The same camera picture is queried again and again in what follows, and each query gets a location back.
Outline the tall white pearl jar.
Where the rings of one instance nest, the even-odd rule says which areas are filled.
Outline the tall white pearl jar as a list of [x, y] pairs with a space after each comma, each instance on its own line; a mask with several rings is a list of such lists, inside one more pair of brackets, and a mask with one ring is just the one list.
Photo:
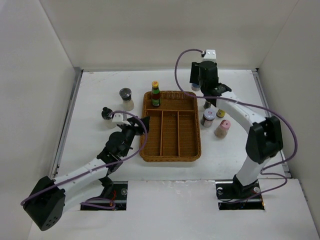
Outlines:
[[192, 83], [191, 84], [191, 89], [195, 92], [200, 90], [200, 86], [198, 84]]

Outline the green label sauce bottle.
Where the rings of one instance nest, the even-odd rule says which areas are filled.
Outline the green label sauce bottle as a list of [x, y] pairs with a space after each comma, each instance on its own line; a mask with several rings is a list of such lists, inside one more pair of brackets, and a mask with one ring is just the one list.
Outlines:
[[161, 105], [161, 91], [159, 89], [159, 82], [153, 81], [151, 86], [151, 103], [154, 107], [159, 107]]

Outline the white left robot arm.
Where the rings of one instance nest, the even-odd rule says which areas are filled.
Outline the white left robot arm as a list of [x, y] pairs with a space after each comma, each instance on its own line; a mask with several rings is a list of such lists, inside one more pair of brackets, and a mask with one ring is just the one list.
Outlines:
[[146, 137], [150, 130], [149, 116], [138, 118], [131, 114], [125, 119], [125, 114], [119, 111], [112, 117], [121, 130], [109, 136], [105, 147], [93, 160], [65, 175], [42, 177], [21, 202], [24, 211], [41, 231], [52, 228], [73, 206], [89, 205], [89, 201], [97, 196], [105, 200], [112, 195], [109, 175], [131, 158], [128, 153], [135, 136]]

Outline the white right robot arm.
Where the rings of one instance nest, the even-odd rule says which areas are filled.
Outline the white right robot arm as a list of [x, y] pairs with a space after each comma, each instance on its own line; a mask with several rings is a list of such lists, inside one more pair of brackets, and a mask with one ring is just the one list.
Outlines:
[[247, 133], [247, 157], [232, 183], [223, 188], [228, 199], [246, 199], [264, 166], [283, 149], [280, 120], [262, 116], [241, 103], [230, 87], [219, 82], [216, 62], [192, 62], [189, 82], [198, 85], [208, 102], [230, 115]]

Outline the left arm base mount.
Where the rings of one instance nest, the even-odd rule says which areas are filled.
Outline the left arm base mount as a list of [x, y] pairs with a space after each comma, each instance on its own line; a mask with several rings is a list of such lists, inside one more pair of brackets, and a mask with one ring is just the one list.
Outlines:
[[128, 181], [112, 181], [105, 177], [103, 190], [80, 205], [81, 211], [125, 211], [127, 209]]

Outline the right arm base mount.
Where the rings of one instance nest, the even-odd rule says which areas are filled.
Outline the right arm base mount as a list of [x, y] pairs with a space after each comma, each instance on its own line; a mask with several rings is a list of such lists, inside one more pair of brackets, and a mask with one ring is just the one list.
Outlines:
[[233, 181], [216, 181], [216, 196], [218, 208], [221, 211], [233, 210], [264, 210], [264, 201], [261, 195], [259, 182], [241, 188]]

